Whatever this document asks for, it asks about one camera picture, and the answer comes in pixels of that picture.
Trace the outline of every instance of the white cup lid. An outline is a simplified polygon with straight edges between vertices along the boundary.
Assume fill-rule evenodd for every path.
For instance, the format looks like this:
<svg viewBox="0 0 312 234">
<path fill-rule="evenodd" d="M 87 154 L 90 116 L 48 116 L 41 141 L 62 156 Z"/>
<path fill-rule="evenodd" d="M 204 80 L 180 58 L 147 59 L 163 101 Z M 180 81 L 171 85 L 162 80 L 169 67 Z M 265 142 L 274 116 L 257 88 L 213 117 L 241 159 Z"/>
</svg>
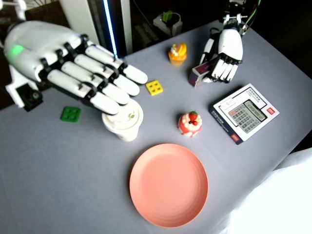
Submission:
<svg viewBox="0 0 312 234">
<path fill-rule="evenodd" d="M 143 110 L 136 101 L 130 99 L 127 105 L 120 107 L 118 114 L 114 116 L 102 114 L 102 120 L 106 127 L 113 132 L 133 127 L 138 128 L 143 121 Z"/>
</svg>

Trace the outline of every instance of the round plate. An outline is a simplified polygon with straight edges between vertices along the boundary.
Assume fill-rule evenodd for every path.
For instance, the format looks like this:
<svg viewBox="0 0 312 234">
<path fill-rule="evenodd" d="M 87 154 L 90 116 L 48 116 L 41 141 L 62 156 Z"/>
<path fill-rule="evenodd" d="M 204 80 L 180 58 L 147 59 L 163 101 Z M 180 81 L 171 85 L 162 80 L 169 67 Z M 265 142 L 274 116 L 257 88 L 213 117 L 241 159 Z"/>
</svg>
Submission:
<svg viewBox="0 0 312 234">
<path fill-rule="evenodd" d="M 136 161 L 130 194 L 137 211 L 149 222 L 166 228 L 182 226 L 192 221 L 206 203 L 207 174 L 189 149 L 157 145 Z"/>
</svg>

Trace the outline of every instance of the toy cupcake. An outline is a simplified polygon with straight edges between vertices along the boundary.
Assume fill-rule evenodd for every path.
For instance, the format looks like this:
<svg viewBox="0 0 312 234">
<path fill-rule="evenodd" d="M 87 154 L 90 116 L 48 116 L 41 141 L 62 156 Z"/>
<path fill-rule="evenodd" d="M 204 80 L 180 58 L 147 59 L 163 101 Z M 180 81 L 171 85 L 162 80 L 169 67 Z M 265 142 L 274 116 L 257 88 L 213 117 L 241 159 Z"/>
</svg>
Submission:
<svg viewBox="0 0 312 234">
<path fill-rule="evenodd" d="M 185 43 L 173 44 L 168 52 L 170 63 L 174 66 L 180 66 L 187 58 L 187 46 Z"/>
<path fill-rule="evenodd" d="M 193 137 L 202 129 L 202 119 L 195 111 L 185 113 L 180 117 L 177 127 L 182 135 Z"/>
</svg>

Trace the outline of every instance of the green indicator light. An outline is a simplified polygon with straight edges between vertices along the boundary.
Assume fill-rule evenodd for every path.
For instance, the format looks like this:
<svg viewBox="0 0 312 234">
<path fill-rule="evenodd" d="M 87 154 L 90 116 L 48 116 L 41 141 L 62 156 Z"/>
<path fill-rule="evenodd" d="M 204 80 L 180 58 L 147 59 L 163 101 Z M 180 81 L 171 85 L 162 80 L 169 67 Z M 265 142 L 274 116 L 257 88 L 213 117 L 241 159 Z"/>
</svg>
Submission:
<svg viewBox="0 0 312 234">
<path fill-rule="evenodd" d="M 24 50 L 24 47 L 22 47 L 21 45 L 16 45 L 11 50 L 11 55 L 16 56 L 16 55 L 20 54 L 23 50 Z"/>
</svg>

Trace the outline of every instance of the orange cupcake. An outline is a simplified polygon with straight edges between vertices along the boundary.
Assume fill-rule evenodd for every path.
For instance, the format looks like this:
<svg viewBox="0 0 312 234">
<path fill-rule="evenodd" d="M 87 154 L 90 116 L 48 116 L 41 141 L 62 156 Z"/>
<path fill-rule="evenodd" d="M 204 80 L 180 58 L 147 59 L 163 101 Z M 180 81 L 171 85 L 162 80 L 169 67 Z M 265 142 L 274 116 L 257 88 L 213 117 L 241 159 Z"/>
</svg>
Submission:
<svg viewBox="0 0 312 234">
<path fill-rule="evenodd" d="M 173 44 L 168 52 L 170 63 L 174 66 L 180 66 L 187 58 L 187 46 L 185 43 Z"/>
</svg>

